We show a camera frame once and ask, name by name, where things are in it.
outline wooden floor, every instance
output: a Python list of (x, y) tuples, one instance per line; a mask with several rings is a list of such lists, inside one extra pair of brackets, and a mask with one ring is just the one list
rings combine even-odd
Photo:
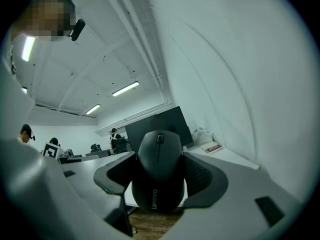
[(158, 240), (180, 219), (182, 214), (181, 208), (177, 208), (168, 215), (148, 214), (138, 208), (129, 216), (131, 227), (135, 227), (137, 231), (133, 238)]

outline black mouse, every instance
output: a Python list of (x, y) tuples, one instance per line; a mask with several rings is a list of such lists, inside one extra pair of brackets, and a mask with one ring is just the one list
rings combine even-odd
[(132, 175), (132, 195), (149, 213), (170, 213), (185, 192), (184, 164), (179, 135), (156, 130), (147, 133), (140, 145)]

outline ceiling light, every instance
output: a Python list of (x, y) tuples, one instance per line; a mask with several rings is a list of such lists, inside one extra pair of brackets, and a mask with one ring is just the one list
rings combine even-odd
[(134, 82), (134, 83), (131, 83), (131, 84), (123, 87), (123, 88), (120, 89), (120, 90), (117, 90), (116, 92), (112, 93), (112, 95), (113, 95), (113, 96), (118, 96), (119, 94), (122, 94), (122, 93), (124, 93), (125, 91), (128, 91), (128, 90), (130, 90), (130, 89), (132, 89), (133, 87), (136, 87), (136, 86), (138, 86), (138, 85), (139, 85), (139, 83), (136, 81), (136, 82)]
[(22, 52), (22, 59), (25, 60), (26, 62), (29, 61), (30, 53), (32, 50), (32, 46), (34, 46), (35, 39), (36, 39), (35, 37), (31, 37), (31, 36), (26, 37), (23, 52)]
[(22, 86), (21, 90), (22, 90), (25, 94), (27, 94), (27, 87)]
[(90, 113), (92, 113), (93, 111), (95, 111), (97, 108), (100, 107), (100, 104), (95, 105), (93, 108), (91, 108), (87, 113), (85, 113), (86, 115), (89, 115)]

